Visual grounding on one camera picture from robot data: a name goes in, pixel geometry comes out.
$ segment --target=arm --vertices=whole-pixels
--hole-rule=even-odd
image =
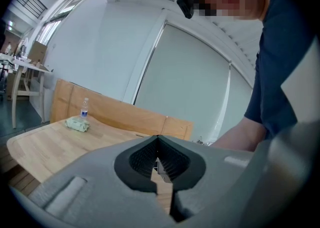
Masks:
[[[238,125],[231,128],[211,146],[234,150],[254,151],[257,144],[266,135],[266,129],[260,123],[244,117]]]

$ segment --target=plastic water bottle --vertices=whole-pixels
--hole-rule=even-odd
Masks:
[[[89,99],[88,98],[85,98],[83,103],[82,103],[82,106],[81,106],[81,113],[80,113],[80,117],[83,118],[83,119],[86,119],[87,118],[87,115],[88,115],[88,107],[89,107]]]

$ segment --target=navy shirt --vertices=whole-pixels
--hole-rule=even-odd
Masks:
[[[263,20],[255,81],[245,117],[263,124],[266,138],[297,122],[281,84],[308,51],[315,34],[292,0],[270,0]]]

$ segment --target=gray plastic device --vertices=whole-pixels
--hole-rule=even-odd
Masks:
[[[43,227],[260,227],[297,195],[319,149],[320,122],[297,124],[254,153],[150,136],[80,157],[17,200]],[[170,214],[150,180],[159,159]]]

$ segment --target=railing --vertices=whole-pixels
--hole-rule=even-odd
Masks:
[[[24,8],[32,13],[36,18],[47,9],[40,0],[17,0]]]

